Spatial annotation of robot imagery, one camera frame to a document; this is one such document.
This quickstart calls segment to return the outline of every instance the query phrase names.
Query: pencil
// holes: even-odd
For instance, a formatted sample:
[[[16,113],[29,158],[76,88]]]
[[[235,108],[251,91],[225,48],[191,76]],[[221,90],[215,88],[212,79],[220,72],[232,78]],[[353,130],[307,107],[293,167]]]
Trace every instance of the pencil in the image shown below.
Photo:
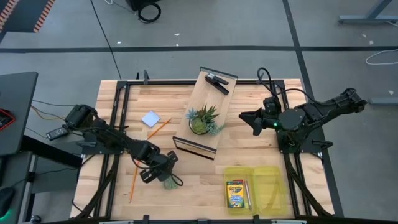
[[[152,137],[154,134],[156,134],[156,132],[158,132],[161,128],[163,128],[168,122],[170,122],[171,118],[168,119],[164,124],[162,124],[160,127],[158,127],[152,134],[150,134],[148,136],[148,138],[146,138],[145,140],[148,140],[150,137]],[[134,178],[132,179],[132,183],[131,183],[131,190],[130,190],[130,202],[131,203],[131,199],[132,199],[132,193],[134,191],[134,186],[136,184],[136,177],[137,177],[137,171],[138,171],[138,167],[136,167],[136,171],[134,171]]]

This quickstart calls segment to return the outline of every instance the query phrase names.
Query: blue sticky note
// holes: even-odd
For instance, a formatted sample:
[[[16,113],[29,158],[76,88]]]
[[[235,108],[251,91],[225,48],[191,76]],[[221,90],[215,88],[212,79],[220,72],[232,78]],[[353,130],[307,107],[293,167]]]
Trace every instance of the blue sticky note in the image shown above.
[[[149,127],[153,127],[158,121],[160,120],[160,117],[157,116],[153,111],[148,112],[142,119],[146,125]]]

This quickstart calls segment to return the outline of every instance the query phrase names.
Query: succulent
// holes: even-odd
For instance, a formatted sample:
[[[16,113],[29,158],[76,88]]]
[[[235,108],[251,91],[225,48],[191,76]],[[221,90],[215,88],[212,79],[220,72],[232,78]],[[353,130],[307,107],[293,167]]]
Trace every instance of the succulent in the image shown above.
[[[213,114],[216,111],[216,106],[210,107],[209,110],[206,107],[207,105],[202,106],[201,110],[197,111],[197,115],[203,122],[211,123],[219,114]]]
[[[193,108],[188,110],[188,113],[185,115],[185,117],[189,120],[193,120],[197,117],[197,111]]]
[[[209,134],[211,135],[217,135],[218,133],[220,133],[223,129],[225,128],[225,124],[221,125],[220,127],[212,122],[212,123],[208,123],[206,125],[206,130],[208,131]]]
[[[197,134],[206,133],[206,123],[203,122],[200,118],[195,118],[191,121],[192,130]]]

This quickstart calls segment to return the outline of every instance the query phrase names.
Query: gray floor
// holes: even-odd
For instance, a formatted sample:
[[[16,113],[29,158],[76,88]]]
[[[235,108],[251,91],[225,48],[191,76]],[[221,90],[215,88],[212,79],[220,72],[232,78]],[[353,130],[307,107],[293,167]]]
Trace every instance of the gray floor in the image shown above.
[[[123,0],[115,0],[126,5]],[[364,14],[376,2],[361,0],[290,0],[302,46],[398,45],[398,27],[338,25],[340,14]],[[134,14],[103,0],[94,0],[105,33],[113,47],[164,47],[206,45],[293,46],[282,1],[279,0],[161,0],[162,16],[155,24],[142,24]],[[394,1],[385,14],[398,14]],[[7,33],[0,48],[107,47],[89,0],[57,0],[38,34]],[[375,52],[304,52],[316,99],[326,100],[354,87],[359,95],[396,96],[398,65],[369,66]],[[151,78],[195,78],[200,66],[255,78],[266,67],[274,78],[301,78],[295,52],[117,52],[123,78],[135,78],[146,69]],[[375,62],[396,62],[398,53]],[[94,106],[100,80],[117,79],[110,53],[0,54],[0,73],[39,73],[34,98],[52,103],[86,103]],[[40,109],[65,116],[70,108],[35,103]],[[27,126],[44,134],[61,125],[43,121],[34,113]],[[367,106],[360,114],[342,116],[325,125],[333,169],[346,217],[398,220],[396,203],[398,107]],[[45,141],[27,131],[26,134]],[[50,142],[79,153],[65,144],[77,136]],[[39,172],[59,169],[39,161]],[[41,187],[58,186],[58,192],[39,193],[34,212],[44,221],[64,220],[70,212],[76,172],[66,170],[67,183],[57,176],[41,177]]]

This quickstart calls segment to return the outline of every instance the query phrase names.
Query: white cable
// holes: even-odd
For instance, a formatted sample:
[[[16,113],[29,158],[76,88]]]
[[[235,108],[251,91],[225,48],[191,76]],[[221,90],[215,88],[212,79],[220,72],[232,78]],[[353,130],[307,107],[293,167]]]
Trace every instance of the white cable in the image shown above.
[[[398,27],[397,24],[393,24],[392,22],[386,22],[386,23]],[[378,52],[378,53],[376,53],[376,54],[373,54],[373,55],[371,55],[370,57],[368,57],[368,58],[365,60],[365,62],[366,62],[367,65],[398,65],[398,62],[391,62],[391,63],[370,63],[370,62],[368,62],[368,60],[369,60],[370,58],[373,58],[373,57],[376,56],[376,55],[383,54],[383,53],[386,53],[386,52],[395,52],[395,51],[398,51],[398,49],[380,51],[380,52]]]

